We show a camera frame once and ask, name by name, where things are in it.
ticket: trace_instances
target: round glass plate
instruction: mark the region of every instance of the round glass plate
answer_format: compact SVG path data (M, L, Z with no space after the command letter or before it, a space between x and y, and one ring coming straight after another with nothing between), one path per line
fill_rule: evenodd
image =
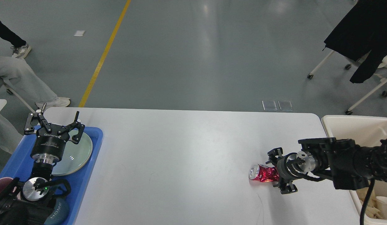
M69 132L70 137L75 134L78 134L77 130ZM92 150L92 140L86 133L82 133L79 144L74 144L68 141L66 148L64 149L63 158L54 166L52 175L65 176L76 172L82 168L86 162L88 162L88 159L92 154Z

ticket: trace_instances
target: gray floor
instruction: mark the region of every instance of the gray floor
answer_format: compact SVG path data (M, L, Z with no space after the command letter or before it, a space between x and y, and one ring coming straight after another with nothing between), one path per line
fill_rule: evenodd
M36 74L77 107L125 3L0 1L0 19L32 45L26 61ZM344 70L339 54L312 80L306 75L328 54L324 39L353 5L132 0L85 107L263 112L262 100L288 100L294 113L344 114L379 79L350 83L355 68ZM74 37L76 30L86 33ZM10 46L0 39L0 56ZM381 91L353 115L387 117ZM2 114L21 132L27 109L4 90L0 98L8 101Z

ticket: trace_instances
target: black jacket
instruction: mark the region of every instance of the black jacket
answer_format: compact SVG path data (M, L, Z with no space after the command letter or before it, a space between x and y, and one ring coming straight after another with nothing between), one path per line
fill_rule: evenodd
M352 83L363 83L387 55L387 0L360 0L324 43L355 61L370 52L350 79Z

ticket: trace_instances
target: cable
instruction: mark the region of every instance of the cable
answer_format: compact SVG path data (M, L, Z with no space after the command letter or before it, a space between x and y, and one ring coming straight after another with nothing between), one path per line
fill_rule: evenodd
M366 197L364 198L362 210L360 211L360 225L364 225L364 214L366 212L368 201L370 200L371 192L373 191L373 188L374 188L374 183L375 183L375 180L371 179L369 189L367 191Z

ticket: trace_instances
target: sneaker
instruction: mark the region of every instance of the sneaker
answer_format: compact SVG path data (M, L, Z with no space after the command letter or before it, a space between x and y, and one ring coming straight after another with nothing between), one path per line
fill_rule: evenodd
M13 50L13 55L12 57L13 58L25 58L28 53L31 51L32 47L26 43L26 45L24 46L21 46L21 47L11 47L11 49Z
M69 98L57 97L54 101L46 102L46 110L50 107L67 107L71 103ZM44 102L35 102L35 105L42 109Z

